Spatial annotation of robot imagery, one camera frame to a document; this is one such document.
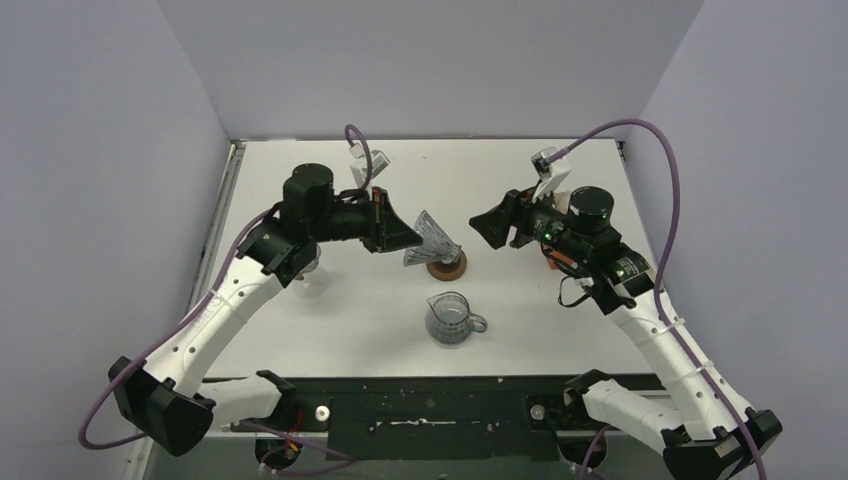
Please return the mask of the clear glass carafe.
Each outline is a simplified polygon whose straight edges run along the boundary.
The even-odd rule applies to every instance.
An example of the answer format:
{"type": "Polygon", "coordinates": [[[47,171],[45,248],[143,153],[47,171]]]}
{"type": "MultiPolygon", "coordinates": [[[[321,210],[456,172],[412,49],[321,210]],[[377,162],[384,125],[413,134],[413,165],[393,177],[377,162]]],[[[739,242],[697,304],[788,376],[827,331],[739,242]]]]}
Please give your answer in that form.
{"type": "Polygon", "coordinates": [[[322,295],[328,288],[329,277],[321,266],[322,251],[316,247],[315,258],[299,273],[291,283],[294,292],[302,298],[314,298],[322,295]]]}

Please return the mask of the orange black coffee filter box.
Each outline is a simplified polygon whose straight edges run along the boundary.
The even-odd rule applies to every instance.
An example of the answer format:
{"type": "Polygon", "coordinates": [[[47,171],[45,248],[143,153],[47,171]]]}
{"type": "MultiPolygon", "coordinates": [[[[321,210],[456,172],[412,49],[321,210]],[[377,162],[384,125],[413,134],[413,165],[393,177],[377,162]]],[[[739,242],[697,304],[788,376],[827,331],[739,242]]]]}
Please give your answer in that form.
{"type": "Polygon", "coordinates": [[[542,254],[546,258],[546,261],[551,270],[562,270],[562,259],[561,255],[558,252],[551,249],[543,248],[542,254]]]}

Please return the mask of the clear glass pitcher with handle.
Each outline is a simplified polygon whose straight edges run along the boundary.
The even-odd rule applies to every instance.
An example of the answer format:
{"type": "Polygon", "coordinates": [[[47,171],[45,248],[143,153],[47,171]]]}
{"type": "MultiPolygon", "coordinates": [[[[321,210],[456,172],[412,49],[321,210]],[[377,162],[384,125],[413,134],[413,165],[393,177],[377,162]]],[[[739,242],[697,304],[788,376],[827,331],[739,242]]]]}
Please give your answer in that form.
{"type": "Polygon", "coordinates": [[[443,292],[426,302],[425,329],[430,338],[442,346],[458,346],[472,334],[488,330],[487,319],[474,313],[468,299],[459,292],[443,292]]]}

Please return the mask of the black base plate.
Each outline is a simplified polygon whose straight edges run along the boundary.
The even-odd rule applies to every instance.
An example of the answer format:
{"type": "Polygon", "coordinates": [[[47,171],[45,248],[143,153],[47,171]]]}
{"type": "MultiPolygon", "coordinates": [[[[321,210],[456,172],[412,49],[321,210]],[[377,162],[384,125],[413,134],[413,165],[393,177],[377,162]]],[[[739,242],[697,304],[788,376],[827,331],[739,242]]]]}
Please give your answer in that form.
{"type": "Polygon", "coordinates": [[[291,378],[270,412],[226,412],[209,433],[253,434],[256,459],[288,471],[309,453],[334,463],[576,459],[601,424],[566,405],[570,379],[291,378]]]}

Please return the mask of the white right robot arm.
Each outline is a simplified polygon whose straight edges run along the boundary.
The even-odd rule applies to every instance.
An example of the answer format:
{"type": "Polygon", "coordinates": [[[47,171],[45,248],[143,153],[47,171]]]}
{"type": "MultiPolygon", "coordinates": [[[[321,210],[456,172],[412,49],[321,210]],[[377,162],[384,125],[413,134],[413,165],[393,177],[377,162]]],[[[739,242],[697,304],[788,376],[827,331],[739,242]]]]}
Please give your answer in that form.
{"type": "Polygon", "coordinates": [[[780,421],[739,395],[696,345],[651,265],[612,226],[613,196],[581,187],[561,212],[532,194],[511,190],[469,224],[494,249],[538,243],[639,350],[673,402],[590,370],[566,384],[565,406],[657,452],[675,479],[730,479],[761,460],[780,421]]]}

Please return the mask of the small clear glass cup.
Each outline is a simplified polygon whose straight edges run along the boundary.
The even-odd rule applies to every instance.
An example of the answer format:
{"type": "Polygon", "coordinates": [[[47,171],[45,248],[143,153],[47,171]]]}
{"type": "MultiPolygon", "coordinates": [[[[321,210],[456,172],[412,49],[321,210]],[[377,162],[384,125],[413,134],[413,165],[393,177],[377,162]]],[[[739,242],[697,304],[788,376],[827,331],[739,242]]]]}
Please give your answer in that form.
{"type": "Polygon", "coordinates": [[[422,243],[405,249],[404,267],[425,263],[452,264],[460,259],[461,245],[450,238],[427,210],[421,211],[413,230],[421,237],[422,243]]]}

